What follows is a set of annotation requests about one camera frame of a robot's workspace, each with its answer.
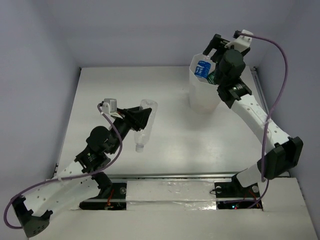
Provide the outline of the clear bottle green label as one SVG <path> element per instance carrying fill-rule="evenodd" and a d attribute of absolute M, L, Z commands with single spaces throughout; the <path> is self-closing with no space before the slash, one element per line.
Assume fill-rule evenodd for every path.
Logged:
<path fill-rule="evenodd" d="M 217 83 L 215 81 L 215 72 L 214 71 L 212 71 L 211 73 L 209 73 L 207 75 L 206 80 L 211 85 L 217 85 Z"/>

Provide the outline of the white octagonal plastic bin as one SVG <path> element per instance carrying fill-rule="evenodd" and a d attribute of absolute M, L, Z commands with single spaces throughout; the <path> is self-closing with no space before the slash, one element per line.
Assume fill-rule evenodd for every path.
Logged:
<path fill-rule="evenodd" d="M 198 114 L 212 113 L 221 102 L 218 95 L 218 85 L 212 85 L 206 78 L 195 76 L 195 68 L 202 53 L 193 56 L 189 66 L 189 103 L 191 109 Z M 216 64 L 210 60 L 211 69 L 209 74 L 215 70 Z"/>

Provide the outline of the aluminium right side rail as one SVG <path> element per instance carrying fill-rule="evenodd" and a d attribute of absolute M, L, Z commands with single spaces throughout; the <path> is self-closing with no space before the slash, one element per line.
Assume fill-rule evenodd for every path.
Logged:
<path fill-rule="evenodd" d="M 265 94 L 264 94 L 264 91 L 263 91 L 263 88 L 262 88 L 262 84 L 261 84 L 261 81 L 260 81 L 260 78 L 259 78 L 259 74 L 258 74 L 258 69 L 254 66 L 250 66 L 250 71 L 251 71 L 251 75 L 253 77 L 253 81 L 254 81 L 254 84 L 255 84 L 255 87 L 257 89 L 257 93 L 258 93 L 258 96 L 259 96 L 259 99 L 261 101 L 261 107 L 265 110 L 265 112 L 267 114 L 269 114 L 269 106 L 267 104 L 267 101 L 266 101 L 266 98 L 265 98 Z"/>

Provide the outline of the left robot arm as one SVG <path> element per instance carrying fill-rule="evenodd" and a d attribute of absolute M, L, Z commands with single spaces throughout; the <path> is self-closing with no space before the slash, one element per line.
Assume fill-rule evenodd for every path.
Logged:
<path fill-rule="evenodd" d="M 139 105 L 118 108 L 103 101 L 97 109 L 110 124 L 93 128 L 84 149 L 54 177 L 36 183 L 16 194 L 8 203 L 20 223 L 17 227 L 33 238 L 43 232 L 53 217 L 90 197 L 109 197 L 113 183 L 104 172 L 120 157 L 130 131 L 150 132 L 157 108 Z"/>

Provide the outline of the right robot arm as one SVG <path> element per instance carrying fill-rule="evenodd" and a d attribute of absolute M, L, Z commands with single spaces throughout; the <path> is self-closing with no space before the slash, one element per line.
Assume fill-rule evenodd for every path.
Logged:
<path fill-rule="evenodd" d="M 214 70 L 207 76 L 217 86 L 221 101 L 236 113 L 261 142 L 261 159 L 251 167 L 235 174 L 230 182 L 218 182 L 213 189 L 218 198 L 242 198 L 258 183 L 270 181 L 297 166 L 303 141 L 291 137 L 271 119 L 272 110 L 265 112 L 250 88 L 241 79 L 245 69 L 244 56 L 250 51 L 255 36 L 251 32 L 235 31 L 234 41 L 215 34 L 204 55 L 215 50 L 211 61 Z"/>

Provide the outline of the clear bottle blue label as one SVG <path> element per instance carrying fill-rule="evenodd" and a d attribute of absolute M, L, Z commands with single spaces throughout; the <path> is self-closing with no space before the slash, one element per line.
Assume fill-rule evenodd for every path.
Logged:
<path fill-rule="evenodd" d="M 194 75 L 206 79 L 210 73 L 212 64 L 209 56 L 202 56 L 196 64 Z"/>

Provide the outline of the clear unlabelled plastic bottle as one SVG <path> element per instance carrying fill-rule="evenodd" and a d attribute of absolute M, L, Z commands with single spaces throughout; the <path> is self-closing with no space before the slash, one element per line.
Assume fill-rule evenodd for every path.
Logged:
<path fill-rule="evenodd" d="M 158 110 L 158 103 L 150 99 L 143 99 L 140 102 L 140 108 L 142 110 L 150 108 L 151 113 L 148 117 L 148 121 L 145 128 L 134 133 L 135 151 L 137 153 L 142 153 L 144 151 L 144 147 L 150 139 L 152 127 L 153 127 L 153 124 L 156 118 L 156 113 Z"/>

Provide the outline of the aluminium rail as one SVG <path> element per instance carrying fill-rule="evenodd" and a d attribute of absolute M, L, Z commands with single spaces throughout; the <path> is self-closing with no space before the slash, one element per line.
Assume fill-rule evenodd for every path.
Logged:
<path fill-rule="evenodd" d="M 258 74 L 258 69 L 254 66 L 250 66 L 250 71 L 251 71 L 251 75 L 253 77 L 253 81 L 254 81 L 254 84 L 255 84 L 255 87 L 257 89 L 257 93 L 258 93 L 258 96 L 259 96 L 259 99 L 261 101 L 261 107 L 265 110 L 265 112 L 267 114 L 269 114 L 269 106 L 267 104 L 267 101 L 266 101 L 266 98 L 265 98 L 265 94 L 264 94 L 264 91 L 263 91 L 263 88 L 262 88 L 262 84 L 261 84 L 261 81 L 260 81 L 260 78 L 259 78 L 259 74 Z"/>
<path fill-rule="evenodd" d="M 109 176 L 154 177 L 154 176 L 201 176 L 230 175 L 241 172 L 256 165 L 256 161 L 212 159 L 191 161 L 187 159 L 118 159 L 109 166 L 101 168 Z"/>

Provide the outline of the aluminium front rail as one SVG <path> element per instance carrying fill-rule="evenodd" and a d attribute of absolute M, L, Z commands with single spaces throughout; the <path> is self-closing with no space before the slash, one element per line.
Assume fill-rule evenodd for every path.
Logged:
<path fill-rule="evenodd" d="M 230 175 L 241 172 L 256 165 L 256 161 L 212 159 L 191 161 L 187 159 L 118 159 L 109 166 L 101 168 L 109 176 L 154 177 L 154 176 L 201 176 Z"/>

